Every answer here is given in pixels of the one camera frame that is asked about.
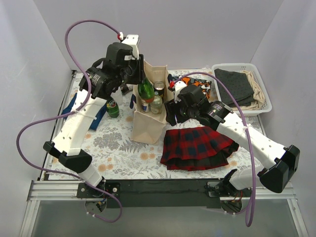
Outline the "green Perrier bottle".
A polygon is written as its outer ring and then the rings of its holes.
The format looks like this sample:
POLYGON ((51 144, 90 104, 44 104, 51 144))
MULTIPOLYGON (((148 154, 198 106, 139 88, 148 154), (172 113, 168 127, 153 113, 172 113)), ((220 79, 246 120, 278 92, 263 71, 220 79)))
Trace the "green Perrier bottle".
POLYGON ((145 77, 141 84, 138 84, 138 94, 146 103, 152 103, 154 100, 154 87, 153 84, 145 77))
POLYGON ((107 113, 111 118, 117 118, 119 116, 119 106, 112 97, 107 100, 106 107, 107 113))

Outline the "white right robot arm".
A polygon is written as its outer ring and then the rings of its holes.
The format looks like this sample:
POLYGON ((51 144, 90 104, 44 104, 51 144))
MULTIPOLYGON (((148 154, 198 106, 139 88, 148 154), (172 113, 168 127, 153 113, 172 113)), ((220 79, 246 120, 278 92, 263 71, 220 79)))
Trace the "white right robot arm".
POLYGON ((274 193, 284 190, 298 168, 300 150, 296 146, 285 147, 264 136, 226 104, 210 103, 202 89, 194 84, 179 81, 170 90, 174 99, 165 103, 166 121, 170 125, 195 119, 232 139, 259 160, 260 166, 254 169, 230 171, 219 185, 221 190, 229 196, 256 186, 274 193))

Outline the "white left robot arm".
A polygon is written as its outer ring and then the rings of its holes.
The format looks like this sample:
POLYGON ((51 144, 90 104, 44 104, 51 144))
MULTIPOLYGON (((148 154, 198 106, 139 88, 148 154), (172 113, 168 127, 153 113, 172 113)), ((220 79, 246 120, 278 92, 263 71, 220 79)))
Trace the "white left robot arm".
POLYGON ((71 115, 67 116, 60 132, 43 146, 51 156, 89 183, 88 191, 93 197, 101 197, 105 185, 92 165, 91 155, 81 148, 86 133, 112 93, 123 83, 137 85, 144 78, 144 57, 139 53, 136 37, 129 35, 122 42, 110 44, 106 56, 85 71, 71 115))

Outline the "beige canvas tote bag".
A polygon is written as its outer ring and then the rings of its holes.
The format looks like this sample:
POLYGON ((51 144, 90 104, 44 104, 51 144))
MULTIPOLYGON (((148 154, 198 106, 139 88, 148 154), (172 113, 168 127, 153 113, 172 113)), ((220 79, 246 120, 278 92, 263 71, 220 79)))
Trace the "beige canvas tote bag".
MULTIPOLYGON (((144 71, 151 83, 162 82, 164 84, 163 101, 174 98, 172 92, 168 91, 169 82, 167 79, 168 70, 166 66, 152 66, 144 62, 144 71)), ((134 109, 133 129, 131 140, 145 144, 158 142, 163 129, 166 126, 166 109, 162 106, 160 114, 153 114, 151 111, 142 110, 141 98, 138 93, 138 86, 133 86, 130 108, 134 109)))

